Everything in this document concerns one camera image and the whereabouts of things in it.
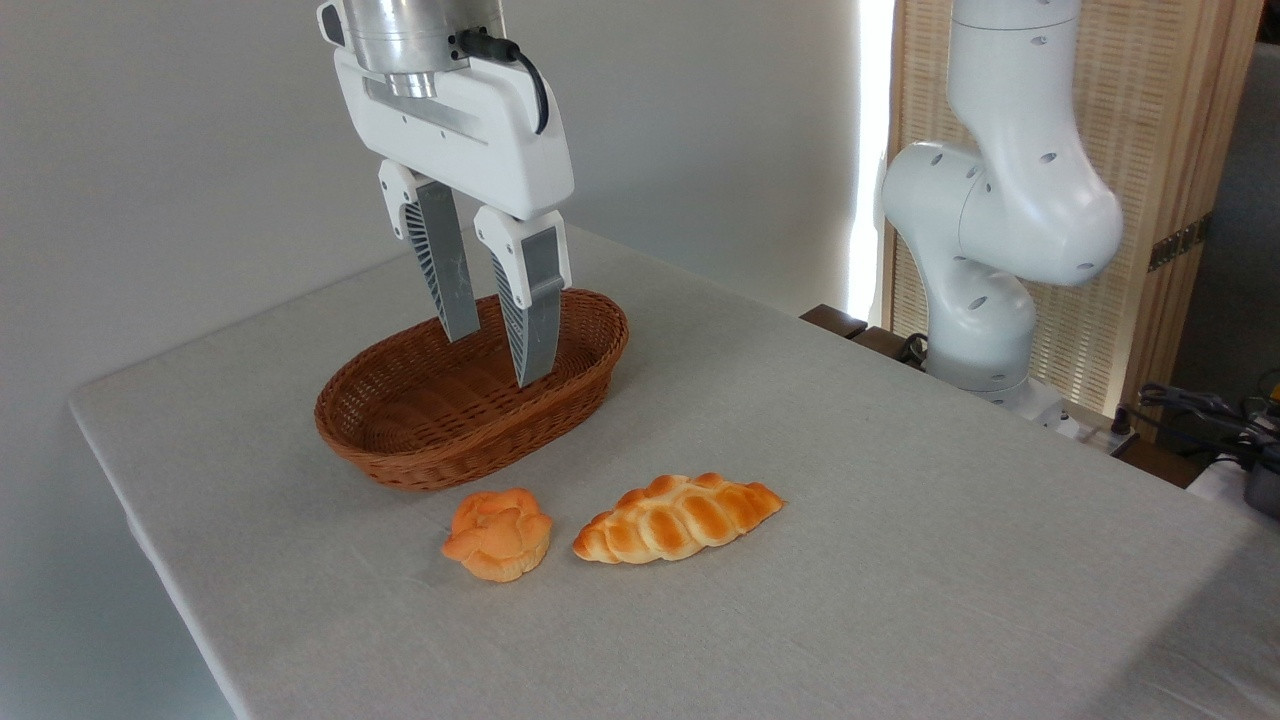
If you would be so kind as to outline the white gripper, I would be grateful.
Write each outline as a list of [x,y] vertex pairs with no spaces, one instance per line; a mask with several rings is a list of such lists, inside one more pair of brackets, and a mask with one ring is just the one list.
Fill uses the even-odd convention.
[[564,220],[552,211],[575,191],[556,95],[538,133],[538,100],[520,65],[474,60],[438,73],[435,97],[415,99],[393,95],[355,54],[333,56],[358,137],[388,158],[378,172],[388,217],[415,252],[448,341],[480,329],[453,188],[486,204],[475,229],[492,254],[516,380],[541,379],[558,348],[561,292],[572,286]]

